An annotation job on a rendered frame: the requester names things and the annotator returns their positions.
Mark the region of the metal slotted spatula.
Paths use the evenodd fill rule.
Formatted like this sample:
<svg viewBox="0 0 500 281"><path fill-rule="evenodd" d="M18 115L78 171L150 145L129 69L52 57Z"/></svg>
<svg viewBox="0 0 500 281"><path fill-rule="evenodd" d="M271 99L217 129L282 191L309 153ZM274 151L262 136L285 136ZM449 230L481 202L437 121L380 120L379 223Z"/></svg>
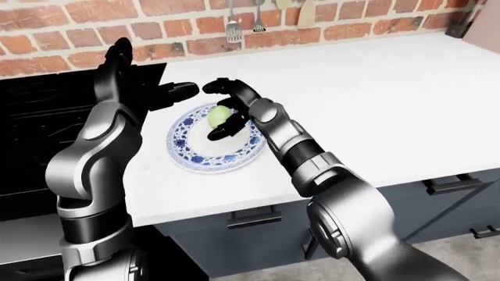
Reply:
<svg viewBox="0 0 500 281"><path fill-rule="evenodd" d="M238 44L243 41L243 33L241 29L241 24L236 20L234 16L234 3L233 0L228 0L229 4L229 20L226 25L226 37L227 42L230 44Z"/></svg>

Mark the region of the dark knife block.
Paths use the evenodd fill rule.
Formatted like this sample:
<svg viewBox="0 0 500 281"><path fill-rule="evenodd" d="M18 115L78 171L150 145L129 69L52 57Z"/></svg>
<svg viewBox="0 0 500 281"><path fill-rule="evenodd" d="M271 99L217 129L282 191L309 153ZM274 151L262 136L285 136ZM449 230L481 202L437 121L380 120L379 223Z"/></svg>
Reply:
<svg viewBox="0 0 500 281"><path fill-rule="evenodd" d="M457 20L453 20L445 34L455 39L463 39L487 1L473 0L473 6L468 11L465 11Z"/></svg>

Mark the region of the black stove cooktop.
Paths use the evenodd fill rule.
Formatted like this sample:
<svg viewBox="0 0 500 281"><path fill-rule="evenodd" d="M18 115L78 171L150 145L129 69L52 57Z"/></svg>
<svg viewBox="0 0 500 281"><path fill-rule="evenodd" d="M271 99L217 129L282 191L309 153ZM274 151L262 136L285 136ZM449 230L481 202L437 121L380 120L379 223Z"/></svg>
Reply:
<svg viewBox="0 0 500 281"><path fill-rule="evenodd" d="M57 196L45 172L52 158L75 142L101 102L95 96L95 73L0 80L0 222L55 212ZM148 111L126 108L142 127Z"/></svg>

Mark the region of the wooden spatula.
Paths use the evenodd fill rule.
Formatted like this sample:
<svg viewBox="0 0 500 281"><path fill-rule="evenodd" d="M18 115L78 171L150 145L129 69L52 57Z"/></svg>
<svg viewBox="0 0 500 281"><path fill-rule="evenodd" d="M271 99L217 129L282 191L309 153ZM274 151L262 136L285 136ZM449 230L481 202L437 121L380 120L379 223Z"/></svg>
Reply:
<svg viewBox="0 0 500 281"><path fill-rule="evenodd" d="M305 0L299 16L297 28L299 30L312 29L316 22L316 7L313 0Z"/></svg>

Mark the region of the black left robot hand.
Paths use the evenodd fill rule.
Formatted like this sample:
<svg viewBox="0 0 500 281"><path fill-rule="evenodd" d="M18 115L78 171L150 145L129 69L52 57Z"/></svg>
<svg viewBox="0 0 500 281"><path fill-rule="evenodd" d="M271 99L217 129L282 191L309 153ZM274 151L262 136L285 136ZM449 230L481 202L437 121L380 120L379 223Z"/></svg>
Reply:
<svg viewBox="0 0 500 281"><path fill-rule="evenodd" d="M95 73L96 100L119 102L134 112L154 112L193 98L200 92L193 82L161 84L165 63L138 66L132 61L133 48L129 39L122 37L109 47L105 61Z"/></svg>

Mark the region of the green brussel sprout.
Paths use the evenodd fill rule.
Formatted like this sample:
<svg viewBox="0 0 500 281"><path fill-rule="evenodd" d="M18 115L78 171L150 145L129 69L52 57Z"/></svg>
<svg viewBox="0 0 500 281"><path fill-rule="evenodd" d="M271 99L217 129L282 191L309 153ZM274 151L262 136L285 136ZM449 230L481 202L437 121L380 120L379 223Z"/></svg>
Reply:
<svg viewBox="0 0 500 281"><path fill-rule="evenodd" d="M207 120L211 128L215 129L219 125L225 123L232 115L231 109L223 105L217 105L207 115Z"/></svg>

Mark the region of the dark grey kitchen cabinet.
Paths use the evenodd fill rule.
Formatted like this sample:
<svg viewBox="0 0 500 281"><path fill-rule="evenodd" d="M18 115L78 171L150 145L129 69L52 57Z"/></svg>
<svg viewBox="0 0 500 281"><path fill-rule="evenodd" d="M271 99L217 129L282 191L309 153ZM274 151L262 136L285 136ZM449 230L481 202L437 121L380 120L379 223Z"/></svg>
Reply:
<svg viewBox="0 0 500 281"><path fill-rule="evenodd" d="M409 243L458 236L470 229L500 227L500 169L470 175L483 184L475 189L430 196L422 182L381 187L395 214L395 232ZM457 182L454 176L436 184ZM157 224L211 278L325 258L311 248L308 201L275 205L282 220L244 229L228 229L230 212ZM236 211L238 216L269 212L269 206Z"/></svg>

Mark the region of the blue white patterned plate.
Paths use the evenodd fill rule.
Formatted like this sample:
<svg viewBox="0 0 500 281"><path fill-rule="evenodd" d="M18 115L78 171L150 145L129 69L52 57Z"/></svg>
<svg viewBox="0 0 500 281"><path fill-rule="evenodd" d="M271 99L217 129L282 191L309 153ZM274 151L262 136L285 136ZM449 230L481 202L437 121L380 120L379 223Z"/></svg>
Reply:
<svg viewBox="0 0 500 281"><path fill-rule="evenodd" d="M265 137L248 121L232 137L210 141L213 130L208 116L216 103L208 103L183 114L170 127L166 149L175 163L194 173L228 173L254 161L267 147Z"/></svg>

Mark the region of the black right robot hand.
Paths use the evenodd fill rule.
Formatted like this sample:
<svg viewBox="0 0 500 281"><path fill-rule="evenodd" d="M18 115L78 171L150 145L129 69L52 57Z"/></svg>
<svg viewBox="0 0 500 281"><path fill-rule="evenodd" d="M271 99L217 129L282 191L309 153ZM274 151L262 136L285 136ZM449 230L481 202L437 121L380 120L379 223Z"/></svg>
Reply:
<svg viewBox="0 0 500 281"><path fill-rule="evenodd" d="M229 95L229 98L225 98L217 102L217 104L236 110L235 114L229 116L226 121L208 134L207 138L210 141L233 137L239 133L250 120L248 110L252 103L261 98L253 88L238 79L218 78L203 86L202 90L206 94Z"/></svg>

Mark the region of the metal slotted spoon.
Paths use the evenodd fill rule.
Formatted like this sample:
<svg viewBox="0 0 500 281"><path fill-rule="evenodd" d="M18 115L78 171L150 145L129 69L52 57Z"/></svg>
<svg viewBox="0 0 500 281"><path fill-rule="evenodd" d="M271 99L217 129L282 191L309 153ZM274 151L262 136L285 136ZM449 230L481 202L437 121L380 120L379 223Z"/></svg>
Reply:
<svg viewBox="0 0 500 281"><path fill-rule="evenodd" d="M265 0L254 0L255 6L256 6L256 14L255 14L255 22L254 22L253 32L256 32L256 33L266 31L265 25L263 24L263 21L261 18L261 4L263 4L264 1Z"/></svg>

